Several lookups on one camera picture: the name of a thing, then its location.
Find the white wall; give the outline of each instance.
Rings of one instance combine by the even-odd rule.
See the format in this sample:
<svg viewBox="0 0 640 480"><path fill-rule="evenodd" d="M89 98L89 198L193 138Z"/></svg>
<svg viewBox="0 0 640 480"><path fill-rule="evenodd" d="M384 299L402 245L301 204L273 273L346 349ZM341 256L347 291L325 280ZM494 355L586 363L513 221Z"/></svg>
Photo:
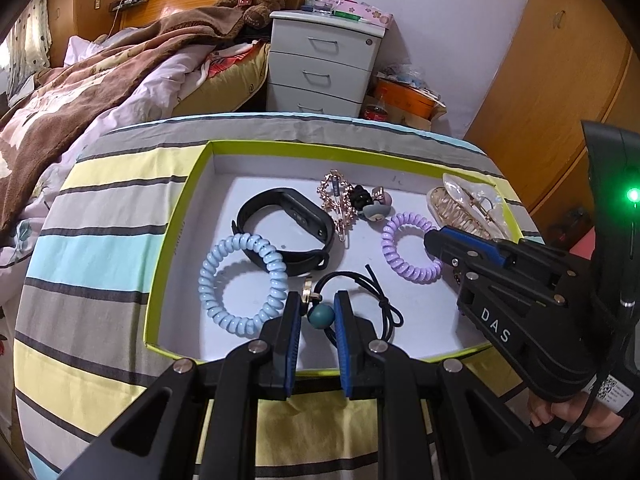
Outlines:
<svg viewBox="0 0 640 480"><path fill-rule="evenodd" d="M448 113L436 132L463 137L511 43L527 0L357 0L396 19L377 64L410 59Z"/></svg>

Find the drawer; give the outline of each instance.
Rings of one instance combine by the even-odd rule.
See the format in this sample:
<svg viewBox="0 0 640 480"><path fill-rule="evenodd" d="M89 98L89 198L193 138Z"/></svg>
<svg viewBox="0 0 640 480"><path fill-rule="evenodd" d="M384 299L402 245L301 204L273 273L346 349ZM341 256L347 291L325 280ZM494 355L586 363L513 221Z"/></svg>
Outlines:
<svg viewBox="0 0 640 480"><path fill-rule="evenodd" d="M379 46L380 38L354 30L273 20L271 52L317 57L371 72Z"/></svg>
<svg viewBox="0 0 640 480"><path fill-rule="evenodd" d="M267 111L357 117L360 105L309 90L270 84L267 88Z"/></svg>
<svg viewBox="0 0 640 480"><path fill-rule="evenodd" d="M271 52L269 81L361 103L369 72L324 59Z"/></svg>

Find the green led light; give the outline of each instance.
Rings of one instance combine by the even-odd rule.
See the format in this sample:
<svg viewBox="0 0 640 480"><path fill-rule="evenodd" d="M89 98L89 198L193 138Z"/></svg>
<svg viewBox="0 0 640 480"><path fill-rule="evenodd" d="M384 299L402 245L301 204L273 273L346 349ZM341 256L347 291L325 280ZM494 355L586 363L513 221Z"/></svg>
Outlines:
<svg viewBox="0 0 640 480"><path fill-rule="evenodd" d="M637 187L632 187L629 191L626 192L626 197L628 198L629 202L640 202L640 189L638 189Z"/></svg>

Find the purple spiral hair tie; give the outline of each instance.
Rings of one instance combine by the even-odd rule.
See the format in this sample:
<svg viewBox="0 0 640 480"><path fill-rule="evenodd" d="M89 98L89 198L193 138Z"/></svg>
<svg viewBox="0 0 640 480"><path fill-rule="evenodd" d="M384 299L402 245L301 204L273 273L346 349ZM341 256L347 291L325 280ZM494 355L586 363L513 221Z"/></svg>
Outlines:
<svg viewBox="0 0 640 480"><path fill-rule="evenodd" d="M440 275L442 262L435 258L429 267L414 267L398 256L398 249L394 236L401 225L413 225L424 232L431 231L436 227L425 217L416 213L398 213L392 216L389 222L382 229L382 254L386 262L404 279L414 283L427 283Z"/></svg>

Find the wardrobe door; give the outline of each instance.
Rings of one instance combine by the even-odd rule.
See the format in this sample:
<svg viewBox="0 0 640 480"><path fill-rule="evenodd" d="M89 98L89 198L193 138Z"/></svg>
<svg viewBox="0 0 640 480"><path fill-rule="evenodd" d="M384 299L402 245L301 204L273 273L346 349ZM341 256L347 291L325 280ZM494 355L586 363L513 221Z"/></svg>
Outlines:
<svg viewBox="0 0 640 480"><path fill-rule="evenodd" d="M604 122L640 134L640 59L631 53L618 94ZM593 198L589 186L589 156L586 148L552 190L531 212L546 243L572 247L592 227ZM589 221L574 223L574 213L585 211Z"/></svg>
<svg viewBox="0 0 640 480"><path fill-rule="evenodd" d="M629 45L600 0L529 0L465 140L482 148L532 210L584 147L580 120L600 121Z"/></svg>
<svg viewBox="0 0 640 480"><path fill-rule="evenodd" d="M51 48L49 62L53 68L63 65L69 37L76 34L74 0L48 0Z"/></svg>

